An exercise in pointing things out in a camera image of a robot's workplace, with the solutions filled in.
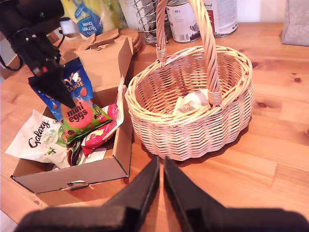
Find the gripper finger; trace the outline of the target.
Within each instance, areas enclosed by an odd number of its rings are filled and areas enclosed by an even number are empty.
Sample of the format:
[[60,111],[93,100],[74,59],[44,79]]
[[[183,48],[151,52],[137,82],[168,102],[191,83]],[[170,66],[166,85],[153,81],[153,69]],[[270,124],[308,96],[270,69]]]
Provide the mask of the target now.
[[28,78],[32,89],[41,91],[70,109],[76,106],[70,92],[62,82],[64,73],[62,66],[42,66],[33,71],[34,76]]
[[159,158],[153,158],[133,181],[103,206],[104,232],[138,232],[159,188]]
[[164,159],[164,188],[183,232],[223,232],[225,207],[198,187],[169,158]]

